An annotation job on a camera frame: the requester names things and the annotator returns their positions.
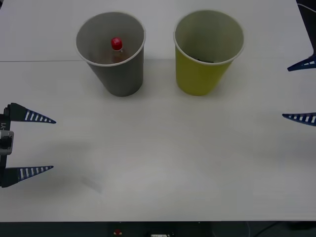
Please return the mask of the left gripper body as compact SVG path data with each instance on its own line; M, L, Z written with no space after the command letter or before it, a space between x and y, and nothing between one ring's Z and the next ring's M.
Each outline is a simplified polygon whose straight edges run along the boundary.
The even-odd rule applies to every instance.
M11 121L8 112L4 109L0 115L0 186L2 186L7 156L11 154L11 138L9 135Z

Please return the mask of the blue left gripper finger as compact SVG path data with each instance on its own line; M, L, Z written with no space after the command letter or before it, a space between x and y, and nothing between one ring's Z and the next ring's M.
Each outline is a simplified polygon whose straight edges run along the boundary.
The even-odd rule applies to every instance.
M8 104L7 111L11 121L56 123L56 121L54 121L53 119L35 111L29 110L17 103Z
M10 187L21 181L51 170L54 166L6 168L0 182L2 188Z

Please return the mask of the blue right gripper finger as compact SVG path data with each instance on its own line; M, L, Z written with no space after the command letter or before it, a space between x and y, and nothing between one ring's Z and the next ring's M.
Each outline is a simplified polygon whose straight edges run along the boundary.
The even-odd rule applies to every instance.
M289 72L316 68L316 56L313 55L287 68Z
M302 123L309 126L316 125L316 113L304 113L304 114L282 114L282 116L288 120Z

